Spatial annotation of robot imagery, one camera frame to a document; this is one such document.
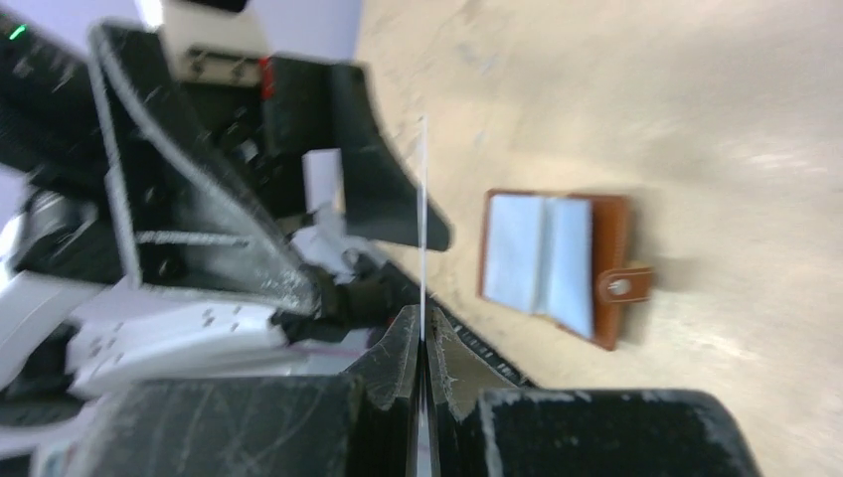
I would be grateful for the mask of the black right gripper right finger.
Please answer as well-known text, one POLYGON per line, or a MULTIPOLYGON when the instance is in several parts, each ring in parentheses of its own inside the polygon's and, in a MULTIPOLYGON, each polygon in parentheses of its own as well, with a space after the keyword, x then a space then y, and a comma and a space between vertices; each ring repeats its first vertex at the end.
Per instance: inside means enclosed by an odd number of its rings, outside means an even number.
POLYGON ((549 390, 507 377, 439 311, 425 317, 436 476, 757 476, 726 408, 692 390, 549 390))

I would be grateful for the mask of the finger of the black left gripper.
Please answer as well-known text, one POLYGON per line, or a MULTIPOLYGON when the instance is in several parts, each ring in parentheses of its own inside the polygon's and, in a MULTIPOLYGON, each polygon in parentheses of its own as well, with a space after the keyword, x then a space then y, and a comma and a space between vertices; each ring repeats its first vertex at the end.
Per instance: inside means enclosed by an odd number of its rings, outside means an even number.
MULTIPOLYGON (((350 235, 419 247, 420 185, 382 134, 363 66, 266 58, 262 95, 275 153, 339 151, 350 235)), ((428 249, 449 249, 450 225, 430 201, 427 233, 428 249)))

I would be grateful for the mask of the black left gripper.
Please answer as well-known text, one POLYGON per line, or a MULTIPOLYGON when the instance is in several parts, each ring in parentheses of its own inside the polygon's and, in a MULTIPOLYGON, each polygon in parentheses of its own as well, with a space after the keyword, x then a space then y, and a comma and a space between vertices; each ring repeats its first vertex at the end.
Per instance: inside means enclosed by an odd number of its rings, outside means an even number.
POLYGON ((64 44, 1 15, 1 164, 54 190, 102 192, 106 151, 105 186, 132 285, 315 314, 312 274, 212 144, 157 37, 102 23, 88 43, 87 71, 64 44))

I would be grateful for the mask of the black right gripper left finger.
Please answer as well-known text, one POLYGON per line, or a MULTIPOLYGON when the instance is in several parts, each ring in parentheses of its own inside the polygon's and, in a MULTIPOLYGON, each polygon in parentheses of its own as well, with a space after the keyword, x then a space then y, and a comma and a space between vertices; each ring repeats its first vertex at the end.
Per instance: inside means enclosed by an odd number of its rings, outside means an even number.
POLYGON ((106 400, 72 476, 412 476, 420 318, 334 376, 158 380, 106 400))

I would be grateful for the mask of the thin white credit card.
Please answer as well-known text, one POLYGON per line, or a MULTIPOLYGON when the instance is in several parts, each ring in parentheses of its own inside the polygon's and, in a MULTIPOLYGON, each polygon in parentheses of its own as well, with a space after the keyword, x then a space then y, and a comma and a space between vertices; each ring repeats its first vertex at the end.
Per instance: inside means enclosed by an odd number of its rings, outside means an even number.
POLYGON ((420 289, 420 340, 425 341, 425 320, 427 309, 426 298, 426 250, 427 250, 427 116, 423 114, 419 120, 420 136, 418 141, 419 179, 418 191, 418 233, 419 233, 419 289, 420 289))

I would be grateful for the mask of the brown leather card holder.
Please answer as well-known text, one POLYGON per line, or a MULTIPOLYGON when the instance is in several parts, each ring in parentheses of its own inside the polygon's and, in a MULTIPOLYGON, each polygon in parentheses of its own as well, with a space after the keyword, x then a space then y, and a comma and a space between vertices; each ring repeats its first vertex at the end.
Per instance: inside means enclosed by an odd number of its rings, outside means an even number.
POLYGON ((477 295, 612 351, 653 284, 652 267, 628 259, 633 225, 624 195, 492 189, 477 295))

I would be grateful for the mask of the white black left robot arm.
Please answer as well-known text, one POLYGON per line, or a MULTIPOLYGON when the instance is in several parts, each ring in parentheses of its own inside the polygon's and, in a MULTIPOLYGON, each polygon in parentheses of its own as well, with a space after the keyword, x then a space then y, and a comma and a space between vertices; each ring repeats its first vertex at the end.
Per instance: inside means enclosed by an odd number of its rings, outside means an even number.
POLYGON ((2 266, 12 407, 339 342, 417 302, 379 254, 447 222, 382 135, 366 69, 95 25, 81 57, 1 15, 1 161, 30 192, 2 266))

